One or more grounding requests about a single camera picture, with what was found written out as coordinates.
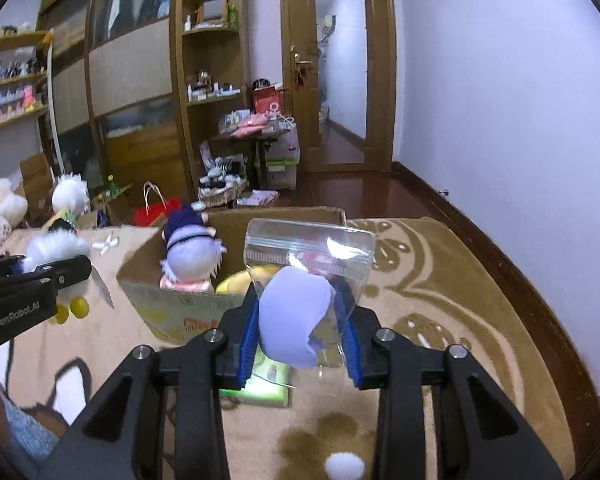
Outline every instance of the wicker basket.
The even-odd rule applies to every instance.
[[[203,195],[200,193],[200,190],[198,190],[198,200],[204,202],[207,207],[219,207],[221,205],[226,205],[229,202],[233,202],[245,189],[247,189],[246,180],[238,186],[231,186],[229,189],[218,191],[217,194],[213,195]]]

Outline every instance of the baseboard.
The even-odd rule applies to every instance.
[[[538,347],[567,416],[576,467],[600,444],[600,398],[571,339],[528,279],[478,226],[400,162],[392,174],[446,224],[480,260],[512,304]]]
[[[331,119],[327,119],[327,124],[331,126],[334,130],[337,130],[339,133],[341,133],[344,137],[346,137],[347,140],[359,150],[365,149],[365,139],[363,139],[362,137],[357,136],[351,130],[342,126],[342,124],[337,123],[336,121],[332,121]]]

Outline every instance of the white bag handle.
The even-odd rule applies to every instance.
[[[162,196],[162,193],[160,192],[160,188],[158,188],[158,186],[156,186],[153,182],[145,182],[144,186],[142,186],[142,192],[144,193],[144,210],[147,212],[147,214],[149,214],[149,191],[154,190],[158,196],[160,197],[160,200],[162,200],[162,205],[164,206],[164,210],[167,211],[167,203],[164,201],[164,197]]]

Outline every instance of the mirror on door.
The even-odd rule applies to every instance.
[[[362,163],[366,139],[365,0],[315,0],[318,122],[327,164]]]

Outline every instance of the clear plastic bag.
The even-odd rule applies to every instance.
[[[267,357],[290,366],[285,386],[341,391],[346,364],[340,338],[365,289],[375,246],[372,233],[342,226],[264,218],[249,223],[244,263],[260,298],[260,345]],[[263,266],[272,271],[256,274]]]

